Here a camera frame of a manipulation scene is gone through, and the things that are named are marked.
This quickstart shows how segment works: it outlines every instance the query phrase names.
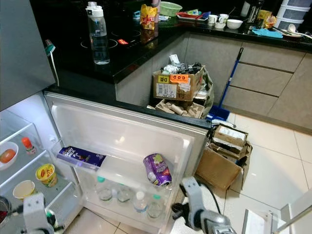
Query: spoon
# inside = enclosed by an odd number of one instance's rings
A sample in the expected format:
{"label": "spoon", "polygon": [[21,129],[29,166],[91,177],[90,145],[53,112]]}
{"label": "spoon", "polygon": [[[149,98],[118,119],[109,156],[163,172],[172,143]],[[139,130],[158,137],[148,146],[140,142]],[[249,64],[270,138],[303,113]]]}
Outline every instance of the spoon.
{"label": "spoon", "polygon": [[290,33],[294,33],[294,34],[303,35],[303,36],[306,36],[306,37],[312,39],[312,37],[309,36],[309,35],[307,35],[307,34],[304,34],[304,33],[297,33],[297,32],[296,32],[296,26],[295,26],[294,24],[292,24],[292,23],[291,23],[290,25],[288,25],[287,31],[290,32]]}

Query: tomato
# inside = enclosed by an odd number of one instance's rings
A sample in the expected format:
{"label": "tomato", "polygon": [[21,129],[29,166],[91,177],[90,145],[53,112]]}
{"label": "tomato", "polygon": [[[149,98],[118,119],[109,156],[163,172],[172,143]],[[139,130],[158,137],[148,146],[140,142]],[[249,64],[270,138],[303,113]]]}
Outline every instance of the tomato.
{"label": "tomato", "polygon": [[2,162],[2,163],[9,162],[14,157],[15,154],[16,154],[16,152],[12,149],[8,149],[8,150],[4,151],[0,156],[0,162]]}

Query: power cord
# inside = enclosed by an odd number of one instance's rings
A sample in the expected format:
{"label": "power cord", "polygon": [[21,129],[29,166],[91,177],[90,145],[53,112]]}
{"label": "power cord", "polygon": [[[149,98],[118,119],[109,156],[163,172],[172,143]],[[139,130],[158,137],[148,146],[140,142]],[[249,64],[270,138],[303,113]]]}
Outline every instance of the power cord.
{"label": "power cord", "polygon": [[216,200],[216,198],[215,198],[215,195],[214,195],[213,191],[211,190],[211,188],[209,188],[205,183],[200,182],[198,179],[196,179],[196,181],[197,181],[197,183],[198,183],[200,186],[203,185],[204,187],[206,187],[206,188],[209,190],[209,192],[210,192],[211,195],[213,196],[213,199],[214,199],[216,208],[218,209],[219,214],[221,214],[219,204],[218,204],[218,202],[217,202],[217,200]]}

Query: snack bag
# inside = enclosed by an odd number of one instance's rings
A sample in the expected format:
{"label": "snack bag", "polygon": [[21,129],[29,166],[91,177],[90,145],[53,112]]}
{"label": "snack bag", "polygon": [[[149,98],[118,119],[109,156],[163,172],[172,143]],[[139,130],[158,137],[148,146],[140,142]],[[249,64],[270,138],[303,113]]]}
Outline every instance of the snack bag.
{"label": "snack bag", "polygon": [[141,6],[140,24],[143,29],[155,29],[155,17],[157,15],[157,8],[143,4]]}

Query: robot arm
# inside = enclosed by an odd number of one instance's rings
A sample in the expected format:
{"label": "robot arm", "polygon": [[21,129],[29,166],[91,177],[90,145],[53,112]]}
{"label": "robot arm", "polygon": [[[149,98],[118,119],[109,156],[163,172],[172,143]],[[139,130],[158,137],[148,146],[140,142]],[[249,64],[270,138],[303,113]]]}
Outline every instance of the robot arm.
{"label": "robot arm", "polygon": [[182,179],[180,185],[189,203],[172,205],[175,213],[173,219],[184,217],[185,225],[195,231],[203,230],[205,234],[236,234],[226,216],[206,210],[203,204],[201,189],[194,177]]}

